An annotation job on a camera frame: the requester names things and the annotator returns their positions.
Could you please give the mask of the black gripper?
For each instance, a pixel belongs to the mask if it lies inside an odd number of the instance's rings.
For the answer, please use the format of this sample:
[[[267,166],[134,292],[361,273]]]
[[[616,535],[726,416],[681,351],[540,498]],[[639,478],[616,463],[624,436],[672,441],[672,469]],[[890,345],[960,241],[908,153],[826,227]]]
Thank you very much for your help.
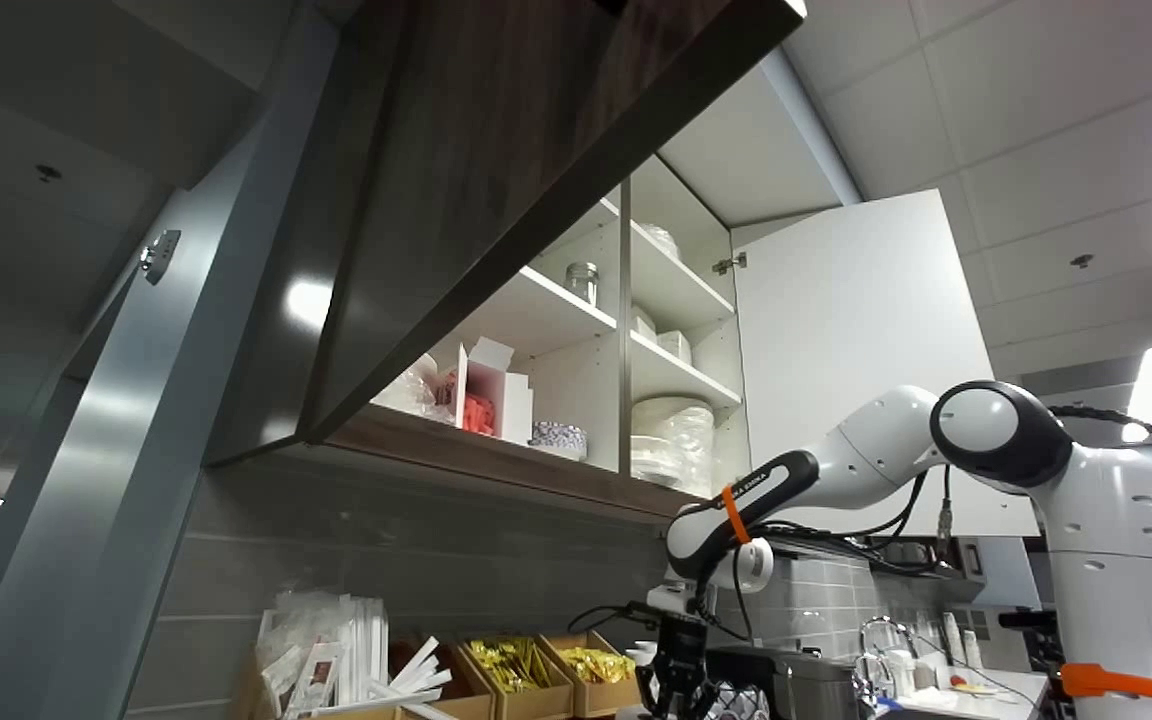
[[[649,720],[705,720],[718,701],[708,677],[708,627],[639,602],[631,602],[624,615],[654,633],[651,662],[635,670]]]

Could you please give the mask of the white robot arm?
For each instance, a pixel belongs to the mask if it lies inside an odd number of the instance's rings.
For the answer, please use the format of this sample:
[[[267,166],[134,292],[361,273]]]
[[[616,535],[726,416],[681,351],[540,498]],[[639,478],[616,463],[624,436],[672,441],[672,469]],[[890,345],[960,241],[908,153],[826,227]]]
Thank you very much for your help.
[[[705,716],[708,582],[722,571],[739,595],[758,591],[776,567],[768,521],[779,509],[865,509],[930,463],[953,463],[1000,494],[1031,494],[1066,460],[1066,430],[1018,384],[965,382],[942,394],[898,384],[860,403],[818,443],[786,448],[714,498],[683,504],[664,534],[681,591],[645,606],[660,623],[649,716]]]

